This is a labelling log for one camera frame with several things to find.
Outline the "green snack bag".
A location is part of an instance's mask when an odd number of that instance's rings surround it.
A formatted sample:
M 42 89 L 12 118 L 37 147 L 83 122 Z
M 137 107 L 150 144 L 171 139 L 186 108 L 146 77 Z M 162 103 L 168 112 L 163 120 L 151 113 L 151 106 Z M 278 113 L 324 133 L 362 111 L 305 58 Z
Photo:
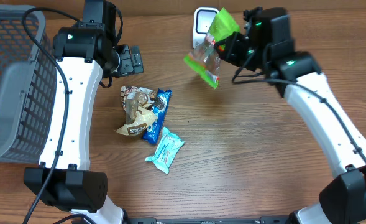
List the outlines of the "green snack bag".
M 226 9 L 216 14 L 204 41 L 184 58 L 184 62 L 196 72 L 211 88 L 219 84 L 221 59 L 215 50 L 215 42 L 240 31 L 239 25 Z

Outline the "brown white pastry wrapper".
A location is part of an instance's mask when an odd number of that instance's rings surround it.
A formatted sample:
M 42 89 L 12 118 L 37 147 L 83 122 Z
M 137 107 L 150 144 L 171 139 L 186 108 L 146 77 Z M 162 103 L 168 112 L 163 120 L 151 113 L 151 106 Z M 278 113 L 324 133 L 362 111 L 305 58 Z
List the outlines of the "brown white pastry wrapper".
M 152 124 L 157 116 L 150 110 L 157 93 L 139 86 L 122 86 L 121 103 L 126 112 L 125 124 L 116 130 L 124 136 L 137 136 Z

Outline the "blue Oreo cookie pack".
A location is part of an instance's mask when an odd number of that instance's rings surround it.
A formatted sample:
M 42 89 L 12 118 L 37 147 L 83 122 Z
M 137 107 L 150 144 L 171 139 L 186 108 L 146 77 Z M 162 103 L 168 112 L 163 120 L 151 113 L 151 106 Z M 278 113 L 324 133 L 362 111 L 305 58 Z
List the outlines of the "blue Oreo cookie pack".
M 166 117 L 171 95 L 171 90 L 158 89 L 157 91 L 155 103 L 151 108 L 151 112 L 154 113 L 156 119 L 151 125 L 148 126 L 145 134 L 142 136 L 142 139 L 148 141 L 150 144 L 155 145 L 158 141 L 158 137 Z

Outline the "teal wet wipes pack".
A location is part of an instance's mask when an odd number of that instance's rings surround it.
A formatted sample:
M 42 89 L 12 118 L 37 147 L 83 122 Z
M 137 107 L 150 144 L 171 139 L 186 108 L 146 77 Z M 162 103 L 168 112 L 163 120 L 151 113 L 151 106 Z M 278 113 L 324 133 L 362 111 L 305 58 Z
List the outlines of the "teal wet wipes pack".
M 168 128 L 163 127 L 162 136 L 154 155 L 146 157 L 145 161 L 153 162 L 158 170 L 165 174 L 169 174 L 170 166 L 178 151 L 184 146 L 184 144 L 184 140 L 176 134 L 171 133 Z

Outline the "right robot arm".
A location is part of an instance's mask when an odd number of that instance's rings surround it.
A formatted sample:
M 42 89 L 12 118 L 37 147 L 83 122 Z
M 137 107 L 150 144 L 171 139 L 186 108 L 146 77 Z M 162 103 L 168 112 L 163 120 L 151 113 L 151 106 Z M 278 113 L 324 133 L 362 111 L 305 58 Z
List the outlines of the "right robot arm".
M 246 10 L 241 33 L 229 13 L 214 36 L 220 58 L 237 67 L 233 83 L 273 85 L 302 117 L 320 145 L 333 179 L 311 206 L 292 212 L 288 223 L 359 223 L 366 220 L 366 139 L 334 96 L 314 57 L 297 51 L 286 9 Z

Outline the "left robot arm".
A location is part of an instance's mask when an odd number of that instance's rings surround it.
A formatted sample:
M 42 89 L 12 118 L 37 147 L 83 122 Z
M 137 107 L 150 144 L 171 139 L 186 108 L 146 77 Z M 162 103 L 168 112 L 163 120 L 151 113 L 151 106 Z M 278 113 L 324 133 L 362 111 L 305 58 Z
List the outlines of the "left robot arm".
M 110 80 L 144 71 L 139 48 L 120 44 L 123 19 L 108 1 L 86 1 L 83 17 L 53 39 L 48 59 L 57 70 L 55 101 L 39 164 L 24 171 L 36 202 L 81 223 L 127 222 L 108 197 L 108 179 L 90 169 L 89 132 L 96 92 Z

